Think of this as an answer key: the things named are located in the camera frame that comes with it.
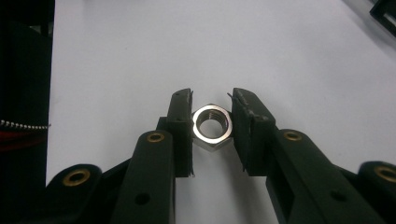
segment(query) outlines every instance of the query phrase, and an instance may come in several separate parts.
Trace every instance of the metal nut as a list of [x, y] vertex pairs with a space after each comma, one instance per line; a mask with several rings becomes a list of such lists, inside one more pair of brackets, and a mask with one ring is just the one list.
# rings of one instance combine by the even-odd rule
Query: metal nut
[[[221, 125], [221, 136], [211, 138], [201, 132], [202, 123], [209, 119], [216, 120]], [[203, 149], [213, 152], [225, 147], [232, 140], [230, 136], [233, 131], [233, 122], [231, 121], [230, 112], [218, 105], [206, 105], [200, 108], [193, 113], [192, 122], [192, 132], [195, 135], [193, 142]]]

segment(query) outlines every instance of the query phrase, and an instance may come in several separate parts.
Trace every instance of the white table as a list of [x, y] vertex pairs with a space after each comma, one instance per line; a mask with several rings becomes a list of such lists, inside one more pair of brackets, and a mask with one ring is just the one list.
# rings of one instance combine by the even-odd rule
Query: white table
[[[190, 87], [193, 110], [231, 110], [255, 92], [281, 129], [308, 134], [335, 164], [396, 163], [396, 39], [368, 1], [58, 0], [48, 181], [77, 163], [103, 171]], [[264, 177], [233, 148], [193, 148], [177, 180], [177, 223], [277, 223]]]

